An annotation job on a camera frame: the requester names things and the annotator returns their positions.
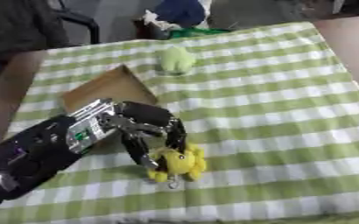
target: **robotic hand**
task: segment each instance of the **robotic hand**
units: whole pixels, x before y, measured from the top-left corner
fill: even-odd
[[[132,101],[96,100],[26,129],[0,143],[0,204],[28,193],[115,134],[136,164],[159,168],[164,164],[149,157],[142,133],[166,135],[165,146],[184,153],[187,133],[181,120],[164,108]]]

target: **green checkered tablecloth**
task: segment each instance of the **green checkered tablecloth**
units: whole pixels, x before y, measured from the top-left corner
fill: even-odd
[[[190,73],[159,70],[159,51],[173,45],[196,56]],[[173,190],[147,182],[117,143],[4,202],[0,223],[242,223],[359,212],[359,86],[312,24],[49,51],[9,132],[58,114],[61,93],[121,64],[205,149],[202,178]]]

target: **yellow plush toy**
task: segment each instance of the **yellow plush toy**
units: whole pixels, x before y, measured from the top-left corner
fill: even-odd
[[[195,144],[187,144],[184,154],[173,149],[158,150],[151,155],[160,164],[165,163],[164,169],[148,170],[150,179],[165,182],[169,175],[186,174],[191,180],[196,180],[207,169],[204,151]]]

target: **light green plush ball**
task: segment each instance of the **light green plush ball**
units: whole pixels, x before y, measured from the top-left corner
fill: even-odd
[[[172,46],[162,52],[162,68],[170,74],[185,74],[190,71],[196,58],[185,47]]]

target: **open cardboard box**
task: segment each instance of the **open cardboard box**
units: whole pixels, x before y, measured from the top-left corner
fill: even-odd
[[[119,66],[61,96],[68,114],[99,98],[155,105],[158,100],[127,66]]]

